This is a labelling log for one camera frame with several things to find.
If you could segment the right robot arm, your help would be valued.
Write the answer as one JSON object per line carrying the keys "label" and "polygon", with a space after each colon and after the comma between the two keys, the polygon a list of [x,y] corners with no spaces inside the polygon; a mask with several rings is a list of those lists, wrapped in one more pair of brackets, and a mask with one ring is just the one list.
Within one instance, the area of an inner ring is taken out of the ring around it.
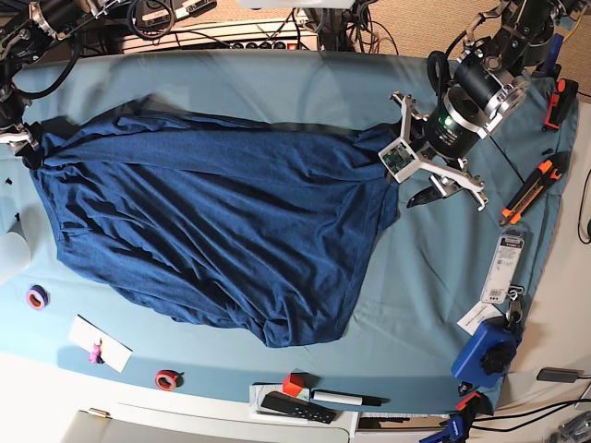
{"label": "right robot arm", "polygon": [[[27,124],[23,114],[32,102],[56,91],[80,58],[81,30],[120,6],[119,1],[31,1],[1,27],[1,142],[20,157],[31,170],[44,159],[42,126]],[[72,55],[58,78],[44,90],[19,89],[13,77],[25,65],[39,61],[46,53],[68,42]]]}

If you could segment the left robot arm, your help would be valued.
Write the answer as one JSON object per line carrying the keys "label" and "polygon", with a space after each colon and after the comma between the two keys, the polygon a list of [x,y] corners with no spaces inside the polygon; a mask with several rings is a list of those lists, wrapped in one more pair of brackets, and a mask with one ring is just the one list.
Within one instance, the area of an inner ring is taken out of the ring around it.
{"label": "left robot arm", "polygon": [[413,208],[465,190],[479,207],[488,202],[484,183],[467,170],[467,153],[491,136],[525,100],[525,69],[542,66],[555,29],[568,18],[580,21],[587,1],[501,1],[480,12],[451,43],[463,47],[455,69],[450,51],[428,57],[428,79],[437,97],[412,148],[430,186],[408,202]]}

